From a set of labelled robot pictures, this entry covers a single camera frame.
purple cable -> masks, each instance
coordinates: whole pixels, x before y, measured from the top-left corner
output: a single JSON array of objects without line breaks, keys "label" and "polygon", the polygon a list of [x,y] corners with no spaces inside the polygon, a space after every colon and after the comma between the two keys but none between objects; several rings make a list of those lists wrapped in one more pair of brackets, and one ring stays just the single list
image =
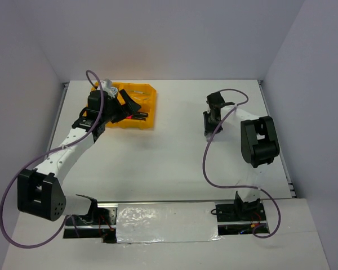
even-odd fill
[{"label": "purple cable", "polygon": [[[99,110],[99,114],[93,124],[93,126],[89,129],[89,131],[81,138],[77,139],[76,141],[74,142],[71,142],[69,144],[66,145],[66,147],[70,147],[70,146],[73,146],[73,145],[76,145],[77,143],[81,142],[83,139],[85,139],[87,136],[89,136],[89,134],[91,134],[91,132],[94,130],[94,128],[96,127],[96,125],[98,124],[99,120],[100,120],[100,117],[101,117],[101,113],[103,112],[103,107],[104,107],[104,94],[103,94],[103,87],[101,85],[101,81],[99,79],[99,77],[91,70],[87,70],[85,72],[86,74],[86,78],[88,79],[88,81],[90,82],[90,84],[92,86],[94,86],[93,82],[91,81],[91,79],[89,78],[89,74],[92,74],[95,79],[98,81],[99,83],[99,87],[100,87],[100,97],[101,97],[101,100],[100,100],[100,110]],[[4,235],[5,239],[11,244],[11,245],[14,245],[14,246],[17,246],[18,248],[22,248],[22,249],[34,249],[34,248],[38,248],[40,246],[43,246],[47,243],[49,243],[51,240],[53,240],[59,233],[60,231],[62,230],[62,228],[65,226],[65,222],[66,220],[68,219],[69,216],[66,216],[63,223],[61,224],[61,226],[59,227],[59,229],[57,230],[57,232],[54,233],[53,236],[51,236],[49,239],[47,239],[46,241],[42,242],[42,243],[39,243],[39,244],[36,244],[36,245],[22,245],[20,243],[17,243],[15,242],[6,232],[5,230],[5,227],[4,227],[4,221],[3,221],[3,210],[4,210],[4,203],[5,203],[5,200],[6,200],[6,197],[7,197],[7,194],[10,190],[10,188],[12,187],[12,185],[14,184],[15,180],[17,179],[17,177],[19,176],[20,172],[24,169],[26,169],[28,166],[32,165],[33,163],[35,163],[36,161],[38,161],[39,159],[45,157],[46,155],[49,155],[49,154],[52,154],[54,152],[58,152],[60,150],[62,150],[63,148],[62,147],[57,147],[57,148],[54,148],[54,149],[51,149],[47,152],[45,152],[44,154],[41,154],[37,157],[35,157],[34,159],[32,159],[31,161],[29,161],[28,163],[26,163],[15,175],[14,177],[12,178],[12,180],[10,180],[9,184],[7,185],[5,191],[4,191],[4,194],[1,198],[1,202],[0,202],[0,230],[2,232],[2,234]]]},{"label": "purple cable", "polygon": [[78,228],[77,228],[77,223],[75,222],[75,218],[72,215],[70,217],[71,217],[73,225],[74,225],[75,233],[77,234],[78,238],[80,238],[79,231],[78,231]]},{"label": "purple cable", "polygon": [[223,92],[223,91],[233,91],[233,92],[238,92],[242,95],[244,95],[246,97],[246,100],[243,101],[243,102],[240,102],[238,104],[236,104],[236,106],[234,108],[232,108],[224,117],[223,119],[220,121],[220,123],[216,126],[216,128],[214,129],[213,131],[213,134],[212,136],[210,137],[210,139],[208,140],[208,144],[207,146],[205,147],[205,151],[204,151],[204,156],[203,156],[203,164],[202,164],[202,169],[203,169],[203,175],[204,175],[204,178],[205,180],[213,187],[217,187],[217,188],[251,188],[253,190],[260,190],[262,191],[264,194],[266,194],[268,196],[268,198],[271,199],[271,201],[274,203],[274,206],[275,208],[277,209],[277,212],[278,212],[278,224],[277,226],[275,227],[274,231],[268,235],[265,235],[265,236],[259,236],[255,233],[255,231],[260,228],[260,227],[263,227],[265,226],[265,224],[260,224],[256,227],[254,227],[253,229],[253,235],[255,237],[258,237],[258,238],[261,238],[261,239],[265,239],[265,238],[269,238],[273,235],[275,235],[275,233],[278,231],[279,229],[279,226],[281,225],[281,221],[282,221],[282,215],[281,215],[281,211],[279,209],[279,206],[277,204],[277,202],[274,200],[274,198],[268,193],[266,192],[265,190],[259,188],[259,187],[256,187],[256,186],[249,186],[249,185],[241,185],[241,186],[220,186],[218,184],[214,184],[213,182],[211,182],[207,176],[207,172],[206,172],[206,168],[205,168],[205,165],[206,165],[206,159],[207,159],[207,154],[208,154],[208,150],[209,150],[209,146],[210,144],[212,143],[213,139],[214,139],[214,136],[215,134],[217,133],[218,129],[220,128],[220,126],[224,123],[224,121],[228,118],[228,116],[237,109],[237,106],[240,106],[240,105],[243,105],[245,103],[247,103],[249,101],[249,97],[242,91],[239,91],[239,90],[236,90],[236,89],[222,89],[222,90],[219,90],[218,92]]}]

purple wire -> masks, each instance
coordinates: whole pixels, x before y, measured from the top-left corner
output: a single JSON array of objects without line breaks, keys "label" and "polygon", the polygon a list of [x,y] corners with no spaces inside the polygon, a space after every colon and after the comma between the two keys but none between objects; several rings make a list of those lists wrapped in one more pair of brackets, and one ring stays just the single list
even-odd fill
[{"label": "purple wire", "polygon": [[265,239],[265,238],[269,238],[273,235],[275,235],[275,233],[278,231],[280,225],[281,225],[281,221],[282,221],[282,215],[281,215],[281,211],[279,209],[279,206],[277,204],[277,202],[274,200],[274,198],[268,193],[266,192],[265,190],[259,188],[259,187],[256,187],[256,186],[250,186],[250,185],[239,185],[239,186],[220,186],[218,184],[214,184],[213,182],[211,182],[208,178],[208,175],[207,175],[207,172],[206,172],[206,159],[207,159],[207,154],[208,154],[208,150],[209,150],[209,147],[210,147],[210,144],[212,143],[213,139],[214,139],[214,136],[215,134],[217,133],[218,129],[221,127],[221,125],[224,123],[224,121],[228,118],[228,116],[237,109],[237,106],[240,106],[240,105],[243,105],[245,103],[247,103],[249,101],[249,97],[242,91],[240,90],[236,90],[236,89],[222,89],[222,90],[219,90],[218,92],[223,92],[223,91],[233,91],[233,92],[238,92],[242,95],[244,95],[246,97],[246,100],[243,101],[243,102],[240,102],[240,103],[237,103],[236,106],[234,108],[232,108],[224,117],[223,119],[220,121],[220,123],[216,126],[216,128],[214,129],[213,131],[213,134],[212,136],[210,137],[210,139],[208,140],[208,144],[207,146],[205,147],[205,151],[204,151],[204,156],[203,156],[203,164],[202,164],[202,169],[203,169],[203,175],[204,175],[204,178],[205,180],[209,183],[209,185],[213,186],[213,187],[217,187],[217,188],[251,188],[253,190],[260,190],[262,191],[264,194],[266,194],[268,196],[268,198],[271,199],[271,201],[274,203],[274,206],[275,208],[277,209],[277,212],[278,212],[278,223],[277,223],[277,226],[275,227],[274,231],[268,235],[265,235],[265,236],[259,236],[255,233],[255,231],[260,228],[260,227],[263,227],[265,226],[265,224],[260,224],[256,227],[254,227],[253,229],[253,235],[255,237],[258,237],[258,238],[261,238],[261,239]]},{"label": "purple wire", "polygon": [[73,225],[74,225],[75,233],[77,234],[78,238],[80,238],[79,231],[78,231],[78,228],[77,228],[77,223],[75,222],[75,218],[72,215],[70,217],[71,217]]},{"label": "purple wire", "polygon": [[[103,87],[101,85],[101,81],[99,79],[99,77],[91,70],[87,70],[85,72],[86,74],[86,78],[88,79],[88,81],[90,82],[90,84],[92,86],[94,86],[93,82],[91,81],[91,79],[89,78],[89,74],[92,74],[95,79],[98,81],[99,83],[99,86],[100,86],[100,97],[101,97],[101,100],[100,100],[100,110],[99,110],[99,114],[93,124],[93,126],[89,129],[89,131],[81,138],[77,139],[76,141],[74,142],[71,142],[69,144],[66,145],[66,147],[70,147],[70,146],[73,146],[73,145],[76,145],[77,143],[81,142],[83,139],[85,139],[86,137],[88,137],[91,132],[94,130],[94,128],[96,127],[96,125],[98,124],[99,120],[100,120],[100,117],[101,117],[101,113],[103,112],[103,107],[104,107],[104,93],[103,93]],[[4,235],[5,239],[11,244],[11,245],[14,245],[14,246],[17,246],[18,248],[22,248],[22,249],[34,249],[34,248],[38,248],[40,246],[43,246],[47,243],[49,243],[51,240],[53,240],[59,233],[60,231],[62,230],[62,228],[65,226],[65,222],[66,220],[68,219],[69,216],[66,216],[63,223],[61,224],[61,226],[59,227],[59,229],[57,230],[57,232],[54,233],[53,236],[51,236],[49,239],[47,239],[46,241],[42,242],[42,243],[39,243],[39,244],[36,244],[36,245],[22,245],[20,243],[17,243],[15,242],[6,232],[6,229],[5,229],[5,226],[4,226],[4,221],[3,221],[3,210],[4,210],[4,203],[5,203],[5,200],[6,200],[6,197],[7,197],[7,194],[9,193],[9,190],[10,188],[12,187],[12,185],[15,183],[15,180],[17,179],[17,177],[19,176],[20,172],[24,169],[26,169],[28,166],[32,165],[33,163],[35,163],[36,161],[38,161],[39,159],[45,157],[46,155],[49,155],[49,154],[52,154],[54,152],[58,152],[60,150],[62,150],[63,148],[62,147],[57,147],[57,148],[54,148],[54,149],[51,149],[37,157],[35,157],[34,159],[32,159],[31,161],[29,161],[28,163],[26,163],[15,175],[14,177],[12,178],[12,180],[10,180],[9,184],[7,185],[5,191],[4,191],[4,194],[1,198],[1,202],[0,202],[0,230],[2,232],[2,234]]]}]

